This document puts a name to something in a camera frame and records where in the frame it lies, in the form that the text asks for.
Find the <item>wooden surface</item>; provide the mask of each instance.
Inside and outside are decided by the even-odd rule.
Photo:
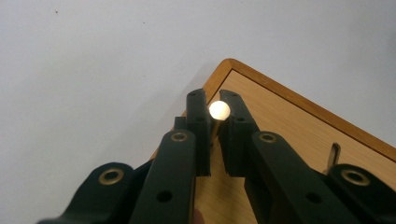
[[[336,117],[271,78],[236,61],[225,60],[204,85],[207,101],[219,90],[238,92],[262,131],[281,134],[313,169],[326,169],[332,143],[341,146],[339,163],[358,165],[396,189],[396,149]],[[205,223],[256,223],[244,178],[225,174],[219,143],[210,177],[197,177],[195,207]]]

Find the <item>white ball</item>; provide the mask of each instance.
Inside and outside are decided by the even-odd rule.
[[[209,107],[213,119],[225,120],[230,116],[230,107],[223,101],[215,101]]]

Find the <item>wooden table edge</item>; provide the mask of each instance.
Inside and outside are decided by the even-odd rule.
[[[328,125],[332,126],[339,132],[351,137],[352,139],[360,142],[375,152],[383,155],[384,157],[396,162],[396,148],[385,143],[384,141],[372,136],[366,131],[356,127],[348,121],[341,119],[334,115],[332,112],[324,109],[323,107],[316,105],[315,103],[307,100],[297,92],[291,91],[285,86],[272,80],[265,74],[262,74],[253,68],[237,61],[236,59],[225,59],[215,69],[213,74],[207,80],[204,85],[206,93],[206,101],[209,103],[215,94],[219,91],[222,83],[225,81],[228,75],[232,71],[235,71],[242,76],[252,80],[259,84],[268,91],[273,92],[284,100],[290,102],[293,105],[301,108],[303,111],[314,116],[317,119],[322,120]]]

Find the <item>screw hole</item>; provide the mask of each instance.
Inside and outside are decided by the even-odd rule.
[[[305,198],[311,203],[321,203],[321,198],[316,193],[307,193]]]
[[[123,171],[118,168],[110,168],[101,173],[99,183],[102,185],[113,185],[123,178]]]
[[[157,194],[157,201],[160,203],[167,203],[171,201],[171,199],[172,193],[169,190],[164,190]]]
[[[274,143],[276,142],[276,137],[269,133],[260,134],[260,139],[266,143]]]
[[[115,179],[117,178],[117,176],[119,176],[119,173],[112,171],[110,173],[105,174],[105,179],[106,180],[111,180],[111,179]]]
[[[343,170],[341,171],[341,176],[348,182],[359,185],[368,186],[370,185],[370,179],[362,174],[361,172],[354,170]]]
[[[172,134],[171,139],[174,142],[184,142],[187,139],[187,135],[184,133],[174,133]]]

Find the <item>black plastic part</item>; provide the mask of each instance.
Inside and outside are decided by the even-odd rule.
[[[349,164],[332,167],[326,181],[363,223],[396,223],[396,193],[370,172]]]
[[[78,188],[71,203],[64,213],[57,218],[45,219],[39,224],[107,224],[127,223],[138,192],[142,189],[151,161],[138,169],[122,163],[111,162],[92,171]],[[109,172],[104,175],[108,185],[100,182],[100,176],[107,171],[118,169],[121,173]],[[112,178],[120,176],[120,180],[111,184]]]
[[[186,117],[175,117],[174,129],[187,129]]]
[[[195,136],[174,130],[161,141],[130,224],[192,223]]]
[[[249,157],[271,194],[268,223],[359,223],[280,135],[257,132],[251,140]]]
[[[259,127],[239,94],[221,90],[220,100],[231,109],[230,117],[219,133],[225,170],[230,176],[245,176],[246,148],[250,136],[257,132]]]
[[[187,94],[186,123],[187,130],[194,133],[198,140],[196,142],[197,176],[209,176],[211,120],[203,89]]]

